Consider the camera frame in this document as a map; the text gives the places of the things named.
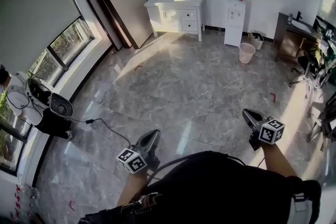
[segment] faucet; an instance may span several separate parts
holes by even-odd
[[[299,21],[299,19],[302,19],[301,14],[302,14],[301,12],[298,12],[298,15],[296,16],[297,21]]]

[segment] red tape mark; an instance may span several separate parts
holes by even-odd
[[[269,93],[271,96],[273,96],[273,103],[275,103],[276,95],[274,93]]]
[[[72,201],[70,201],[70,203],[69,203],[69,207],[71,208],[72,211],[75,212],[75,210],[72,208]]]
[[[139,67],[142,67],[141,65],[140,66],[137,66],[134,70],[136,71]]]

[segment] trash can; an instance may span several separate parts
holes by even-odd
[[[250,33],[250,40],[251,44],[257,49],[260,50],[262,47],[262,44],[264,43],[264,38],[261,34],[257,32],[251,32]]]
[[[241,43],[239,45],[239,61],[242,63],[249,63],[253,54],[256,52],[256,48],[249,43]]]

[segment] white cube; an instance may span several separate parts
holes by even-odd
[[[125,170],[132,174],[135,174],[147,166],[147,163],[142,158],[141,154],[130,150],[129,148],[124,148],[118,155],[117,160]]]
[[[275,144],[284,133],[285,125],[278,120],[270,120],[261,126],[259,140],[268,144]]]

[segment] marble floor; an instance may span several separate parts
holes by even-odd
[[[263,155],[250,147],[250,129],[241,116],[243,108],[251,108],[286,124],[278,144],[297,174],[323,180],[321,139],[306,143],[309,102],[303,84],[288,87],[297,78],[291,65],[274,62],[267,42],[248,65],[239,62],[238,48],[223,44],[224,33],[212,30],[203,33],[202,42],[164,33],[140,50],[109,53],[75,98],[74,118],[103,118],[131,142],[160,129],[156,154],[162,164],[211,150],[256,166]],[[313,113],[332,90],[313,97]],[[127,146],[122,138],[98,121],[75,125],[71,142],[53,139],[39,174],[39,211],[47,223],[77,223],[85,214],[114,207],[128,175],[115,159]]]

